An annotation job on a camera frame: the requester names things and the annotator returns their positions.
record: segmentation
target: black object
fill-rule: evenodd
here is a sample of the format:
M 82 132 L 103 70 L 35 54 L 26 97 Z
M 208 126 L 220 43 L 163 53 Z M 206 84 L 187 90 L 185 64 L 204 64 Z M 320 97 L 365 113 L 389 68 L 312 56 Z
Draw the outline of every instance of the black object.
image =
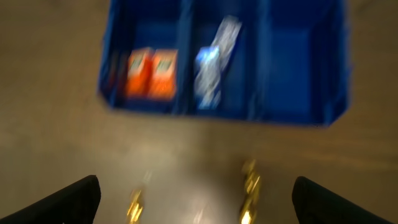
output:
M 294 183 L 292 200 L 300 224 L 390 223 L 305 177 Z
M 100 183 L 95 175 L 89 175 L 1 219 L 0 224 L 93 223 L 100 200 Z

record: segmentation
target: orange packet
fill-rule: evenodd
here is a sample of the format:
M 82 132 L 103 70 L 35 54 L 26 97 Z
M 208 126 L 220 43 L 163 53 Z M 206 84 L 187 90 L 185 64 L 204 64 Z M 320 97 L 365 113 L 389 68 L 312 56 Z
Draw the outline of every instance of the orange packet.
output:
M 133 50 L 129 58 L 126 94 L 144 96 L 149 87 L 152 73 L 152 50 L 150 48 Z
M 171 100 L 176 92 L 178 50 L 156 50 L 153 59 L 153 74 L 150 81 L 149 97 Z

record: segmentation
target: wrapped snack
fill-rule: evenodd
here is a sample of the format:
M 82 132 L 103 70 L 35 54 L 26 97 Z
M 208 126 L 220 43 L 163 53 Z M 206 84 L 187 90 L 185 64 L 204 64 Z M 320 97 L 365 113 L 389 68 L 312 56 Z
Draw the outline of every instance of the wrapped snack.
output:
M 239 22 L 238 18 L 226 16 L 217 30 L 213 43 L 211 43 L 212 47 L 218 46 L 220 49 L 220 69 L 222 72 L 231 58 L 241 26 L 242 23 Z
M 194 92 L 197 108 L 215 109 L 220 103 L 220 51 L 218 47 L 202 47 L 195 59 Z
M 156 50 L 153 59 L 153 76 L 149 97 L 171 100 L 176 92 L 177 50 Z
M 152 73 L 152 50 L 133 50 L 129 58 L 126 93 L 128 96 L 143 96 L 148 89 Z

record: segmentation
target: blue tray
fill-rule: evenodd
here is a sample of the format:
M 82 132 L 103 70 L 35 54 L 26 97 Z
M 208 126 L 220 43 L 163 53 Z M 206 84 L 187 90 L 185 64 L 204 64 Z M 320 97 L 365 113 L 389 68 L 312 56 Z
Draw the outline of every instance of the blue tray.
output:
M 199 111 L 193 62 L 224 16 L 242 21 L 217 111 Z M 113 108 L 275 123 L 329 125 L 348 106 L 343 0 L 112 0 L 99 92 Z M 171 102 L 123 95 L 133 49 L 178 49 Z

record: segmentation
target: blue container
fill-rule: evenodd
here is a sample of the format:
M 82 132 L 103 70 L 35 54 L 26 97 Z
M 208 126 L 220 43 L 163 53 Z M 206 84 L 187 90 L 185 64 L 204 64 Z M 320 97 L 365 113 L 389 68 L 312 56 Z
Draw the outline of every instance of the blue container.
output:
M 198 111 L 193 63 L 224 16 L 243 23 L 216 111 Z M 348 106 L 343 0 L 112 0 L 99 92 L 113 108 L 275 123 L 329 125 Z M 126 98 L 133 49 L 178 49 L 173 101 Z

